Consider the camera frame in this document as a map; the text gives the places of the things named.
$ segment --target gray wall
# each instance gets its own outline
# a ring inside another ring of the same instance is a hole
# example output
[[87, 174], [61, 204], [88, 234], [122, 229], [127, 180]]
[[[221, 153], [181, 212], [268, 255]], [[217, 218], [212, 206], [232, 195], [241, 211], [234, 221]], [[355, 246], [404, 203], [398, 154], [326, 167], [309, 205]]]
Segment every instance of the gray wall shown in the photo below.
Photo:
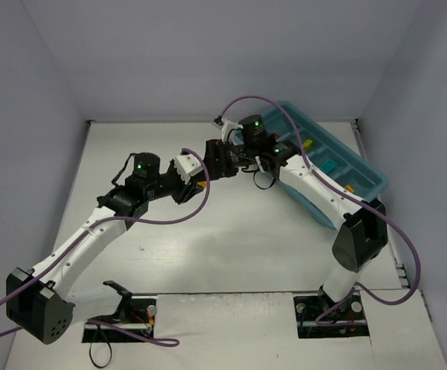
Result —
[[[412, 236], [447, 359], [447, 2], [425, 2], [361, 122], [388, 211]], [[413, 274], [411, 257], [399, 243]]]
[[23, 2], [88, 118], [190, 119], [245, 93], [360, 116], [421, 0]]
[[[85, 134], [22, 4], [0, 0], [0, 298], [14, 267], [50, 251]], [[0, 309], [0, 331], [13, 326]], [[0, 339], [0, 368], [11, 342]]]

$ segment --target white table surface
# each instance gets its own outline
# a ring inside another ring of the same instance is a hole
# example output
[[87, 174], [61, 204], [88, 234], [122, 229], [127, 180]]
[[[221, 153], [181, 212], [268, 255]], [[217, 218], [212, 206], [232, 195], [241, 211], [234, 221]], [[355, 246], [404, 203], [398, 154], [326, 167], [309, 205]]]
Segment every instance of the white table surface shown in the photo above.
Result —
[[[405, 292], [376, 291], [390, 300]], [[291, 293], [162, 295], [155, 336], [178, 338], [180, 345], [114, 343], [108, 369], [447, 369], [419, 294], [394, 307], [361, 298], [370, 337], [298, 339]], [[6, 370], [94, 369], [81, 339], [81, 324], [52, 345], [21, 331]], [[93, 355], [105, 363], [106, 346], [94, 345]]]
[[[323, 126], [358, 151], [349, 123]], [[203, 155], [205, 141], [219, 135], [209, 123], [94, 123], [57, 245], [89, 216], [96, 197], [110, 190], [110, 180], [129, 153], [158, 154], [164, 172], [181, 148]], [[145, 218], [185, 216], [202, 198], [200, 194], [183, 205], [172, 198], [152, 202]], [[335, 235], [279, 186], [258, 190], [250, 174], [240, 173], [212, 182], [206, 207], [192, 220], [133, 226], [99, 255], [74, 288], [114, 280], [147, 294], [315, 291], [335, 264]], [[401, 287], [390, 248], [371, 263], [361, 281], [374, 289]]]
[[[348, 123], [323, 126], [357, 151]], [[58, 244], [110, 189], [128, 153], [151, 151], [168, 163], [182, 147], [203, 154], [205, 140], [218, 134], [202, 123], [94, 124]], [[158, 200], [146, 217], [184, 216], [201, 198], [182, 206]], [[74, 289], [115, 280], [136, 293], [161, 294], [155, 335], [178, 338], [181, 345], [113, 344], [112, 370], [446, 370], [419, 294], [389, 307], [361, 293], [370, 338], [297, 339], [291, 291], [316, 291], [323, 283], [333, 264], [334, 238], [334, 231], [317, 225], [280, 187], [260, 191], [242, 174], [212, 183], [207, 207], [184, 224], [134, 226], [92, 263]], [[386, 299], [405, 293], [388, 247], [361, 280], [383, 289], [377, 293]], [[81, 324], [47, 346], [20, 331], [6, 369], [93, 369], [81, 337]], [[96, 345], [94, 354], [101, 362], [105, 346]]]

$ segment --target white plastic bracket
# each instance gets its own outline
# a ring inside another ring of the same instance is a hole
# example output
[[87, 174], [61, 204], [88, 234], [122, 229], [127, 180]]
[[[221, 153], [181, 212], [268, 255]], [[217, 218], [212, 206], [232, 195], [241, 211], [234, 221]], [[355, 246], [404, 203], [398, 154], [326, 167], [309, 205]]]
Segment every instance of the white plastic bracket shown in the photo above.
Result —
[[[229, 136], [229, 132], [231, 130], [237, 130], [237, 129], [242, 129], [242, 125], [239, 125], [238, 123], [232, 122], [229, 119], [222, 119], [222, 141], [225, 143], [227, 142], [227, 137]], [[232, 142], [232, 138], [235, 135], [235, 131], [232, 132], [232, 134], [230, 135], [230, 137], [228, 137], [228, 141], [231, 143]]]
[[199, 160], [193, 154], [183, 154], [174, 158], [176, 170], [183, 179], [184, 183], [188, 184], [191, 177], [199, 173], [203, 167]]
[[304, 195], [328, 217], [335, 229], [339, 230], [345, 222], [344, 214], [354, 214], [361, 207], [328, 189], [312, 173], [313, 169], [317, 173], [321, 173], [323, 178], [340, 192], [346, 193], [356, 200], [363, 201], [361, 197], [348, 192], [348, 190], [344, 189], [328, 175], [322, 173], [317, 167], [311, 165], [311, 168], [308, 169], [304, 163], [304, 159], [300, 155], [291, 157], [287, 160], [287, 166], [280, 168], [280, 182], [293, 187], [296, 191]]
[[264, 173], [265, 171], [264, 171], [263, 165], [261, 164], [260, 157], [255, 156], [254, 159], [256, 160], [256, 166], [259, 169], [259, 171]]
[[101, 315], [112, 315], [123, 298], [111, 287], [102, 285], [84, 291], [72, 291], [65, 301], [73, 303], [71, 325]]
[[40, 274], [51, 263], [57, 259], [62, 252], [71, 245], [71, 243], [85, 230], [89, 233], [62, 261], [58, 263], [48, 274], [40, 281], [47, 284], [54, 282], [54, 291], [59, 297], [64, 298], [68, 295], [71, 287], [78, 279], [79, 275], [88, 267], [88, 265], [116, 238], [126, 232], [126, 224], [123, 220], [114, 220], [99, 225], [94, 230], [90, 226], [98, 220], [114, 216], [114, 211], [107, 207], [96, 208], [87, 221], [63, 244], [50, 254], [45, 260], [36, 264], [34, 275]]
[[323, 291], [333, 302], [340, 301], [350, 293], [350, 290], [359, 280], [362, 271], [368, 266], [369, 262], [371, 260], [367, 261], [359, 272], [349, 271], [336, 262], [323, 284]]

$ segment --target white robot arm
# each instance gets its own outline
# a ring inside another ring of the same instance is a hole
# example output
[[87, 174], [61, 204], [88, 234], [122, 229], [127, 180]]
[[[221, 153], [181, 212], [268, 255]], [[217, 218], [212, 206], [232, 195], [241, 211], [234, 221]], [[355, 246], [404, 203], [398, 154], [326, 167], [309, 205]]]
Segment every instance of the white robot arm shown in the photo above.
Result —
[[[386, 224], [360, 206], [346, 201], [329, 190], [313, 174], [319, 171], [306, 168], [298, 148], [290, 142], [278, 143], [264, 129], [260, 116], [249, 116], [237, 125], [229, 122], [221, 140], [208, 140], [204, 165], [209, 178], [203, 174], [202, 163], [193, 155], [181, 153], [171, 162], [166, 173], [160, 174], [160, 158], [152, 153], [133, 153], [133, 172], [124, 185], [113, 180], [115, 187], [103, 197], [99, 206], [85, 223], [44, 261], [28, 271], [16, 268], [6, 281], [8, 294], [39, 276], [76, 239], [84, 238], [58, 264], [37, 281], [37, 284], [18, 294], [7, 305], [7, 315], [43, 343], [53, 343], [64, 331], [78, 321], [100, 315], [122, 317], [129, 310], [132, 294], [113, 281], [91, 291], [72, 291], [79, 275], [105, 247], [131, 228], [131, 220], [116, 218], [96, 226], [107, 217], [140, 217], [148, 210], [149, 202], [171, 196], [178, 204], [185, 203], [203, 191], [205, 180], [235, 176], [239, 169], [256, 165], [274, 179], [303, 194], [321, 210], [337, 228], [338, 236], [332, 253], [338, 262], [330, 277], [320, 287], [319, 295], [331, 307], [344, 298], [358, 280], [360, 273], [387, 244]], [[228, 137], [239, 130], [244, 144], [233, 145]], [[325, 176], [330, 185], [344, 191]], [[349, 194], [359, 201], [360, 197]], [[383, 205], [374, 200], [370, 205], [384, 212]]]

